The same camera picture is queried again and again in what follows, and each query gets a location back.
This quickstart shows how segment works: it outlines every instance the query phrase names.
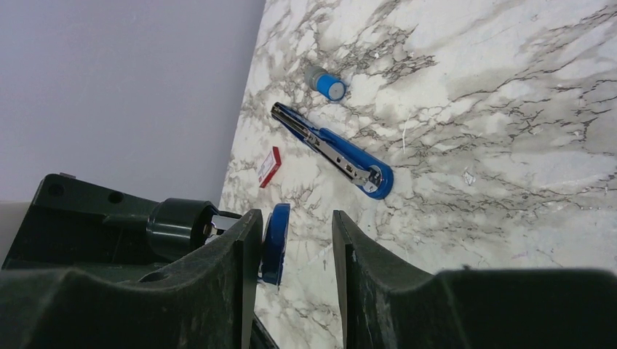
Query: red box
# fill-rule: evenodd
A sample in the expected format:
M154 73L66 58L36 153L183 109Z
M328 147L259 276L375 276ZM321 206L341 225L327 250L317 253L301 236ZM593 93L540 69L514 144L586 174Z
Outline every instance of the red box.
M266 160L264 160L257 170L257 176L259 177L259 188L266 187L280 166L281 156L279 155L279 149L278 147L272 147L272 151L268 153Z

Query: black plastic mount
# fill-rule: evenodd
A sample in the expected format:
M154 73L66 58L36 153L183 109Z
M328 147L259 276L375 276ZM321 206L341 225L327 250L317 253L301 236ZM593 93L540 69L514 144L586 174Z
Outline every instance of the black plastic mount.
M597 270L432 276L342 211L333 250L345 348L617 348L617 278Z
M0 273L0 348L277 348L253 313L261 211L204 245L225 213L46 176Z

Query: marble countertop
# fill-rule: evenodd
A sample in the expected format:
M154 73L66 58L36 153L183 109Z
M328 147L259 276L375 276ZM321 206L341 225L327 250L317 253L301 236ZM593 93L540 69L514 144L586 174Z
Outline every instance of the marble countertop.
M331 219L416 267L617 270L617 3L268 0L221 207L292 205L282 286L256 313L281 348L342 348ZM320 65L349 84L329 103ZM376 201L270 117L290 105L389 164ZM260 189L272 146L282 166Z

